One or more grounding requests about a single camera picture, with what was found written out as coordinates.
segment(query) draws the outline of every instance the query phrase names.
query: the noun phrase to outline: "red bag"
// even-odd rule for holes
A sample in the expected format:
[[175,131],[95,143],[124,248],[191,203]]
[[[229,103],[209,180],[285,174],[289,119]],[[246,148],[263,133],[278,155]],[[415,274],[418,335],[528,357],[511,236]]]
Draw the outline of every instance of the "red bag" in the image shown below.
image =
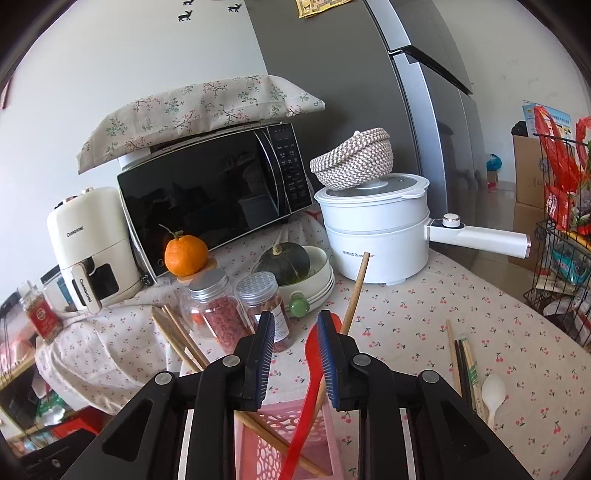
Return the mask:
[[[586,116],[577,122],[577,133],[575,138],[577,142],[582,143],[585,141],[585,136],[587,135],[588,128],[591,129],[591,116]],[[581,167],[583,170],[586,171],[588,166],[587,162],[589,160],[589,153],[587,152],[587,147],[577,143],[577,153],[579,155]]]
[[[543,106],[534,107],[535,129],[540,135],[553,135],[560,137],[558,127],[554,119],[548,113],[548,110]],[[550,121],[552,126],[552,133],[546,123],[545,117]],[[562,190],[562,192],[577,192],[581,182],[586,179],[586,175],[581,172],[581,169],[575,162],[574,158],[569,155],[566,144],[562,140],[554,138],[540,137],[540,143],[544,147],[548,162],[552,167],[554,173],[554,183]]]
[[569,231],[571,201],[569,195],[554,185],[544,185],[546,213],[556,222],[556,228]]

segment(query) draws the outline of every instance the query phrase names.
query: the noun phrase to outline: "bottle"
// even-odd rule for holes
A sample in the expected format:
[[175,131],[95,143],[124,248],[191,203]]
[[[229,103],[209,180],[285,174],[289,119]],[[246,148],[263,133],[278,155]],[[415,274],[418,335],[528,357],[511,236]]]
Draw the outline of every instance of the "bottle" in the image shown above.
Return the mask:
[[29,317],[39,336],[45,343],[52,343],[63,326],[61,320],[51,311],[43,293],[36,286],[31,285],[29,281],[26,281],[18,287],[18,294],[21,296],[22,309]]
[[224,352],[234,353],[238,340],[249,335],[248,322],[242,317],[242,306],[223,268],[208,270],[189,284],[191,306],[185,302],[184,311],[199,323],[201,317]]
[[287,314],[275,275],[265,271],[253,273],[238,282],[236,294],[255,326],[258,326],[261,314],[265,311],[271,312],[275,317],[274,352],[282,352],[291,346]]

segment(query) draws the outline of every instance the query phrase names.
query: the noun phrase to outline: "pot handle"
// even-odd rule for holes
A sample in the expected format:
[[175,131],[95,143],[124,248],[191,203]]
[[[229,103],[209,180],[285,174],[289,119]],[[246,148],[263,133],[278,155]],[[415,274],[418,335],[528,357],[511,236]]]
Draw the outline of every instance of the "pot handle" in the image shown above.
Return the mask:
[[441,220],[431,220],[425,226],[425,236],[431,242],[438,242],[459,247],[475,248],[510,257],[527,258],[530,256],[531,240],[524,233],[507,232],[476,226],[449,228]]

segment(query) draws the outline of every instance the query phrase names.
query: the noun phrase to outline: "microwave control panel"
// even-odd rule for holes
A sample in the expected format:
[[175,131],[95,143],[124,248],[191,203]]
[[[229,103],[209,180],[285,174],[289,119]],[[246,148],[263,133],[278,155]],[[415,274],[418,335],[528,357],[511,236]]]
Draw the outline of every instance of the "microwave control panel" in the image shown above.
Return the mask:
[[279,161],[287,201],[292,212],[312,204],[304,164],[291,124],[273,125],[267,128],[271,145]]

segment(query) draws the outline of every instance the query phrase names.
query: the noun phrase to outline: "pink plastic basket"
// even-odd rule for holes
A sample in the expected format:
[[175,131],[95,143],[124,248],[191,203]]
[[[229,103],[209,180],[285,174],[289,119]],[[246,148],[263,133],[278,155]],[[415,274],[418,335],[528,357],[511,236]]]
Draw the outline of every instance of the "pink plastic basket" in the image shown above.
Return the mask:
[[[258,414],[289,442],[296,430],[303,400],[263,405]],[[335,439],[330,407],[324,404],[314,421],[302,455],[332,474],[326,480],[343,480],[339,447]],[[277,480],[285,456],[242,423],[236,425],[236,472],[238,480]],[[298,466],[294,480],[317,478]]]

